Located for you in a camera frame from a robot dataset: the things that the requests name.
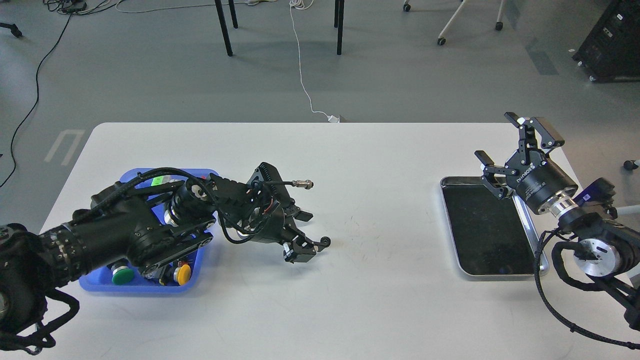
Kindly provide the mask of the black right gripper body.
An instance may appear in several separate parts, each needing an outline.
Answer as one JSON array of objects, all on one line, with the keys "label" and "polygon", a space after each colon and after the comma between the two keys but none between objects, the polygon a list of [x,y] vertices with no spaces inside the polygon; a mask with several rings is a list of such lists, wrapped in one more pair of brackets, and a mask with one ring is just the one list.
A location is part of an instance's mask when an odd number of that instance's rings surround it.
[{"label": "black right gripper body", "polygon": [[558,192],[573,196],[578,185],[555,162],[531,164],[512,182],[516,194],[536,215],[542,214],[543,205]]}]

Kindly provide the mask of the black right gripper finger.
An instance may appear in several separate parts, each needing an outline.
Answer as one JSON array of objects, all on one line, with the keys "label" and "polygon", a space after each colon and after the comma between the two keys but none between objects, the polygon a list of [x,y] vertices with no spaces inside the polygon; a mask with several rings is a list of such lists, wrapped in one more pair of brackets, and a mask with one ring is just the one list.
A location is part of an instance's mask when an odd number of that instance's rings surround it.
[{"label": "black right gripper finger", "polygon": [[540,164],[551,151],[565,145],[565,139],[544,117],[521,117],[509,111],[503,116],[518,128],[518,148],[506,162],[510,167]]},{"label": "black right gripper finger", "polygon": [[476,150],[474,155],[482,164],[482,184],[497,199],[509,199],[514,193],[514,189],[507,185],[506,179],[517,178],[521,174],[518,169],[495,166],[493,159],[484,150]]}]

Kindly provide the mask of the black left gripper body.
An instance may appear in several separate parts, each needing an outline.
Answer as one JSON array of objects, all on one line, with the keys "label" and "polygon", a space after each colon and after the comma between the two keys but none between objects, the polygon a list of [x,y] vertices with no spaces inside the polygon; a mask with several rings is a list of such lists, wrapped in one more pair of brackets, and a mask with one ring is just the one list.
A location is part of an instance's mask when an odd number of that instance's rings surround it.
[{"label": "black left gripper body", "polygon": [[295,210],[281,205],[270,207],[266,214],[261,208],[256,208],[243,221],[243,242],[290,246],[297,239],[295,214]]}]

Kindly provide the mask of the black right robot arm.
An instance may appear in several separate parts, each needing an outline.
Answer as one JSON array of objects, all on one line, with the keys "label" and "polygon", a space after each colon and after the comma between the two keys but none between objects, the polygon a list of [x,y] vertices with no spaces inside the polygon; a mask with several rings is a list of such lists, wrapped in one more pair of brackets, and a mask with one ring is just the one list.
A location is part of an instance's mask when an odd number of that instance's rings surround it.
[{"label": "black right robot arm", "polygon": [[571,332],[599,342],[637,350],[637,342],[617,341],[591,332],[562,316],[547,300],[540,280],[540,262],[546,245],[558,238],[551,262],[564,283],[584,292],[605,292],[624,307],[624,319],[639,329],[639,288],[618,278],[639,264],[639,232],[617,222],[614,186],[598,178],[578,193],[578,185],[550,157],[565,140],[542,117],[506,112],[518,129],[518,148],[498,166],[483,150],[482,184],[498,199],[518,196],[534,214],[553,214],[558,225],[544,231],[534,248],[534,281],[547,310]]}]

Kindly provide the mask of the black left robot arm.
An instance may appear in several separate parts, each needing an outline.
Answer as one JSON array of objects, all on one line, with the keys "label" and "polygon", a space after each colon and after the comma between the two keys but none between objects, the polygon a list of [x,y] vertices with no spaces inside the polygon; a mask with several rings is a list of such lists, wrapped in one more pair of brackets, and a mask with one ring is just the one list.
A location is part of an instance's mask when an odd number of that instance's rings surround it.
[{"label": "black left robot arm", "polygon": [[313,241],[297,228],[297,220],[313,215],[296,205],[286,186],[313,185],[285,181],[267,162],[247,182],[152,168],[94,194],[89,209],[41,234],[20,223],[2,225],[1,349],[37,355],[54,347],[52,333],[80,309],[61,287],[121,260],[142,276],[162,271],[208,244],[214,224],[233,244],[275,243],[286,262],[308,262],[331,240]]}]

